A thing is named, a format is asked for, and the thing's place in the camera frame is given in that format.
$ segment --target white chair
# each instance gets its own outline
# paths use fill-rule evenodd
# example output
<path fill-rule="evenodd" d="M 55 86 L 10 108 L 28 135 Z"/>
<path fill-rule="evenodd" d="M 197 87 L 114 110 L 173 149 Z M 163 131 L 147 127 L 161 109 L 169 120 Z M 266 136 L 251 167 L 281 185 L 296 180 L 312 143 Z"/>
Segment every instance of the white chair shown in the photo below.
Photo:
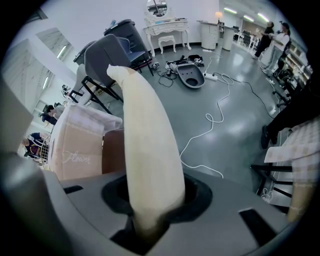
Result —
<path fill-rule="evenodd" d="M 69 97 L 75 102 L 80 105 L 86 105 L 89 101 L 96 102 L 100 104 L 100 106 L 109 114 L 112 115 L 112 113 L 106 108 L 106 106 L 98 99 L 97 96 L 95 96 L 95 91 L 97 90 L 97 87 L 90 82 L 87 82 L 87 86 L 89 87 L 90 84 L 92 85 L 90 87 L 90 91 L 87 89 L 84 89 L 84 93 L 80 93 L 79 91 L 84 86 L 82 84 L 83 79 L 87 76 L 85 65 L 80 64 L 78 69 L 76 70 L 76 82 L 74 87 L 72 88 L 71 92 L 69 93 Z"/>
<path fill-rule="evenodd" d="M 161 54 L 164 53 L 164 48 L 161 46 L 161 42 L 168 42 L 168 41 L 172 41 L 173 42 L 173 52 L 176 52 L 176 41 L 175 41 L 175 37 L 173 35 L 167 35 L 167 36 L 162 36 L 159 37 L 158 39 L 158 44 L 159 47 L 161 49 Z"/>

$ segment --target lampshade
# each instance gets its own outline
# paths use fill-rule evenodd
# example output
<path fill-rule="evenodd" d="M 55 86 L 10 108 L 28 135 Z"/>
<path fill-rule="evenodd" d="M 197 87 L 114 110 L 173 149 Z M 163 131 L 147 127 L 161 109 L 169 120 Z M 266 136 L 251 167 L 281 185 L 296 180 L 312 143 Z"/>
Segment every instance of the lampshade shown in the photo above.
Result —
<path fill-rule="evenodd" d="M 222 12 L 216 11 L 215 12 L 215 17 L 218 18 L 218 19 L 222 18 Z"/>

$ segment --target fluorescent light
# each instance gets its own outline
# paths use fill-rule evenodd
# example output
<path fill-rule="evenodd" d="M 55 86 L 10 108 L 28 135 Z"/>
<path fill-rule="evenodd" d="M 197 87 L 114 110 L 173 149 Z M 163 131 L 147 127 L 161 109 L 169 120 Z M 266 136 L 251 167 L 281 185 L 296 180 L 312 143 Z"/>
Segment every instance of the fluorescent light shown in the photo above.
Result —
<path fill-rule="evenodd" d="M 244 18 L 246 18 L 247 20 L 251 21 L 251 22 L 254 22 L 255 20 L 253 18 L 250 18 L 249 16 L 247 15 L 243 15 Z"/>
<path fill-rule="evenodd" d="M 264 19 L 266 22 L 269 22 L 269 20 L 261 13 L 258 13 L 258 16 L 260 16 L 262 19 Z"/>
<path fill-rule="evenodd" d="M 230 13 L 233 13 L 233 14 L 236 14 L 237 12 L 235 10 L 231 10 L 229 8 L 224 8 L 226 11 L 230 12 Z"/>
<path fill-rule="evenodd" d="M 62 48 L 62 50 L 59 52 L 57 58 L 59 59 L 59 57 L 61 56 L 61 54 L 64 52 L 64 50 L 66 49 L 66 45 Z"/>
<path fill-rule="evenodd" d="M 48 79 L 49 79 L 49 76 L 47 76 L 46 79 L 44 80 L 44 84 L 42 86 L 42 90 L 44 90 L 46 88 Z"/>

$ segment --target mirror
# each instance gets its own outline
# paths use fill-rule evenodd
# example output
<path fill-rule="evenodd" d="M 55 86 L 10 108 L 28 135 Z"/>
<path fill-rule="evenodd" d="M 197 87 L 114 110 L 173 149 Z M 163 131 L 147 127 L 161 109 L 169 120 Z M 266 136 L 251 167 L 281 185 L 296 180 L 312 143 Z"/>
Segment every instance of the mirror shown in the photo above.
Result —
<path fill-rule="evenodd" d="M 150 14 L 162 17 L 167 13 L 167 0 L 147 0 L 146 7 Z"/>

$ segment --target black pants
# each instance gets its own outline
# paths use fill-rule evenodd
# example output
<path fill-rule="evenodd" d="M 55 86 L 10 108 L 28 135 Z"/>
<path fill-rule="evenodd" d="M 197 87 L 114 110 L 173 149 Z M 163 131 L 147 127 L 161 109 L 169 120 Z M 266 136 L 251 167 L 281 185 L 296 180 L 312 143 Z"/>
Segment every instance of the black pants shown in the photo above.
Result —
<path fill-rule="evenodd" d="M 284 128 L 292 128 L 320 115 L 320 98 L 304 88 L 292 98 L 291 103 L 282 110 L 268 125 L 267 131 L 272 138 Z"/>
<path fill-rule="evenodd" d="M 269 41 L 261 40 L 258 48 L 256 49 L 256 53 L 254 54 L 257 58 L 259 58 L 260 54 L 270 45 Z"/>

